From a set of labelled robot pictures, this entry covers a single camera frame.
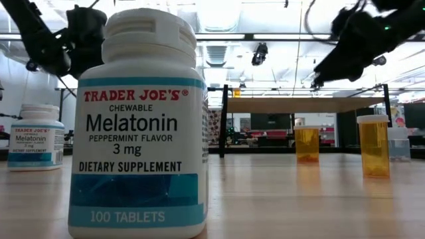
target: monitor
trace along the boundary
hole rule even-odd
[[[291,129],[290,114],[251,114],[251,129]]]
[[[425,129],[425,104],[404,104],[404,118],[407,128]]]

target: ceiling camera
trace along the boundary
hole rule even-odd
[[[372,65],[374,66],[383,66],[386,64],[385,56],[380,56],[372,61]]]
[[[27,64],[25,65],[25,68],[31,72],[37,72],[39,65],[35,63],[33,60],[29,60]]]
[[[268,54],[268,48],[266,43],[260,43],[255,50],[254,56],[252,57],[252,65],[259,66],[266,60]]]

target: ceiling light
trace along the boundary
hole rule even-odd
[[[254,39],[255,40],[266,40],[266,39],[272,39],[272,40],[315,40],[315,39],[321,39],[321,40],[329,40],[331,37],[330,34],[255,34]]]
[[[197,1],[197,15],[202,30],[230,32],[239,23],[241,0]]]
[[[0,40],[21,40],[20,34],[0,34]]]
[[[196,34],[197,40],[242,40],[245,38],[244,34]]]
[[[240,42],[198,42],[197,46],[242,46]]]

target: small melatonin bottle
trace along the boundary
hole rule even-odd
[[[78,81],[69,208],[75,238],[192,238],[208,208],[207,86],[184,20],[132,9],[107,22]]]
[[[62,166],[64,125],[57,121],[59,107],[22,105],[20,119],[11,126],[7,168],[44,171]]]

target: ceiling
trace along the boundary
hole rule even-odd
[[[52,31],[67,25],[65,11],[74,4],[87,7],[92,0],[38,0],[34,1],[43,13],[42,19]],[[342,7],[350,7],[355,0],[317,0],[312,7],[308,21],[315,34],[329,34],[330,22]],[[100,0],[95,8],[108,16],[116,11],[138,7],[151,7],[168,11],[186,20],[196,33],[280,33],[305,34],[305,12],[310,0],[290,0],[288,8],[285,0]],[[372,5],[366,11],[378,15]],[[4,9],[0,9],[0,34],[18,33],[16,25],[10,21]],[[261,66],[252,66],[251,59],[259,42],[246,41],[203,41],[197,49],[197,70],[209,86],[239,87],[245,82],[242,97],[251,96],[311,96],[313,68],[331,50],[332,46],[304,41],[267,42],[269,55]],[[27,55],[22,43],[0,41],[5,54],[16,60],[26,61]],[[370,66],[363,77],[356,82],[340,80],[325,85],[325,89],[315,96],[332,97],[352,94],[355,89],[369,88],[386,82],[393,99],[421,98],[425,89],[425,42],[408,42],[385,55],[387,64]],[[208,62],[224,65],[210,67]],[[411,88],[409,92],[396,90]],[[270,91],[268,88],[281,90]],[[366,92],[364,96],[381,96],[382,92]],[[221,93],[211,92],[211,100],[220,104]]]

